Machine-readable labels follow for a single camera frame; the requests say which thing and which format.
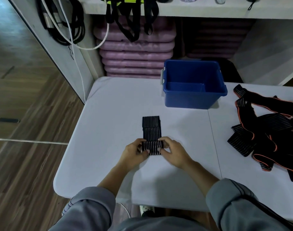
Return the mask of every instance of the shoe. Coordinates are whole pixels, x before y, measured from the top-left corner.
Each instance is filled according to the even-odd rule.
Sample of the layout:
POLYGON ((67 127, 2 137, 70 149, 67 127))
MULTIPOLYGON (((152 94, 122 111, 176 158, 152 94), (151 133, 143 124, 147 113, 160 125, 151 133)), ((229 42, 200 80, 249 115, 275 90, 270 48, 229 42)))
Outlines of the shoe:
POLYGON ((144 212, 148 211, 148 210, 151 210, 151 211, 153 211, 153 212, 155 213, 155 207, 144 206, 144 205, 141 205, 141 206, 140 206, 140 213, 141 213, 141 215, 142 215, 144 212))

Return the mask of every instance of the coiled black cord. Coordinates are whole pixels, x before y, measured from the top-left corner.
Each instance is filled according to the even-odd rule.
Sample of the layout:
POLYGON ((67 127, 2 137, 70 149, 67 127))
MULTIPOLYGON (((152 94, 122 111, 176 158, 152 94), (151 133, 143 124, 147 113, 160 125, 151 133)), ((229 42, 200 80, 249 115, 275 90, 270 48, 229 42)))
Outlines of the coiled black cord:
MULTIPOLYGON (((77 44, 83 40, 83 38, 85 37, 85 34, 86 34, 86 27, 84 24, 83 7, 78 0, 69 0, 69 1, 73 7, 72 19, 71 19, 71 23, 69 25, 72 30, 73 42, 74 42, 74 44, 77 44)), ((38 15, 41 19, 43 27, 46 30, 48 30, 49 34, 56 42, 58 42, 59 44, 64 45, 64 46, 69 46, 70 43, 67 42, 63 36, 61 36, 59 31, 53 25, 51 19, 49 18, 48 14, 47 14, 45 7, 43 6, 42 1, 36 0, 36 2, 37 2, 37 12, 38 12, 38 15)), ((53 2, 53 0, 45 0, 45 3, 47 5, 49 11, 53 15, 58 26, 60 27, 61 25, 63 25, 68 28, 67 23, 60 19, 58 9, 57 9, 55 3, 53 2)))

